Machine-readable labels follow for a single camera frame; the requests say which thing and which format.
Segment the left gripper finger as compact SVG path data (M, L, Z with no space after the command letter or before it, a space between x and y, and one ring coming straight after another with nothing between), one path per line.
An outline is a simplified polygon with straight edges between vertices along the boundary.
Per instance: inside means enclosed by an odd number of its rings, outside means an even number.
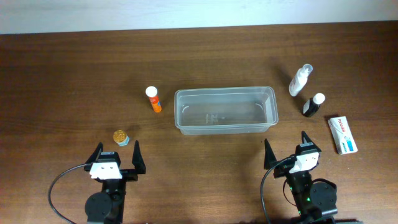
M99 155L103 152L103 143L99 142L96 149L94 150L94 152L91 154L91 156L87 159L86 164L92 164L94 163Z
M134 170L136 174L146 174L146 165L144 159L141 155L139 141L136 140L134 143L134 150L132 156L132 164L134 166Z

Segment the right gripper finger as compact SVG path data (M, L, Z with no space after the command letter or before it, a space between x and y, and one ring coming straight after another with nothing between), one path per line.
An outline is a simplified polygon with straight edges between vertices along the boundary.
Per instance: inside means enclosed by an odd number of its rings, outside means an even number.
M314 150L317 152L321 152L322 150L309 138L307 133L305 131L301 132L302 135L302 144L301 146L303 147L304 151L307 150Z
M269 170L277 164L277 159L267 139L264 140L264 146L265 146L264 169Z

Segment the gold lid small jar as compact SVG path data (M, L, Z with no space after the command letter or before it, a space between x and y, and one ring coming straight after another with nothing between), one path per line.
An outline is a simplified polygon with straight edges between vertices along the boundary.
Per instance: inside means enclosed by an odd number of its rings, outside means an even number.
M117 130L113 134L113 140L119 146L126 146L129 143L129 136L123 130Z

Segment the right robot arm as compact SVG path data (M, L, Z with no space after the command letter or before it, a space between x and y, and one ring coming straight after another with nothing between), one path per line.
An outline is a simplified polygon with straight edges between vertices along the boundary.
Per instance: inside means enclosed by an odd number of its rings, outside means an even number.
M275 178L284 177L294 198L299 217L295 223L334 223L337 186L326 179L312 179L310 171L319 165L322 150L301 132L302 143L297 145L295 153L278 161L268 140L264 140L264 174L260 185L262 210L268 222L271 221L264 200L264 183L273 172Z

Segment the black bottle white cap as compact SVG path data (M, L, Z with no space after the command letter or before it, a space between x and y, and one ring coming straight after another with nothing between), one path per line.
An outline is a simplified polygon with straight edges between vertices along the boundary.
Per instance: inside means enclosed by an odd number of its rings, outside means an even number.
M314 97L310 98L303 106L303 115L306 117L313 116L320 108L320 105L325 101L323 93L317 93Z

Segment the white spray bottle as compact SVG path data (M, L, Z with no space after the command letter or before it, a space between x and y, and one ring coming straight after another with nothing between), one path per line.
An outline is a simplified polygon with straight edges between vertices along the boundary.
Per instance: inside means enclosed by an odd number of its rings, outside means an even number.
M305 64L302 68L298 69L297 73L293 77L289 84L289 93L291 96L297 96L308 81L308 77L313 71L313 67L310 64Z

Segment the white Panadol box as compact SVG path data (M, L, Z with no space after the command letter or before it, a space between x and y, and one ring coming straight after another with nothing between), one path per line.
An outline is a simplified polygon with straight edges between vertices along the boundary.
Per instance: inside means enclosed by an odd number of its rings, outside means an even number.
M328 124L339 155L352 154L358 151L345 116L330 118Z

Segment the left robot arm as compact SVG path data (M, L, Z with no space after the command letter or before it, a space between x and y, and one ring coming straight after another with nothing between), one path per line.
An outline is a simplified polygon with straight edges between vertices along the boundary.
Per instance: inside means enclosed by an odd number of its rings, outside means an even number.
M146 165L141 155L139 142L134 143L132 169L121 169L117 152L104 152L99 143L86 161L84 168L90 177L102 184L102 189L91 195L85 203L88 223L122 223L126 184L135 182L138 176L146 173Z

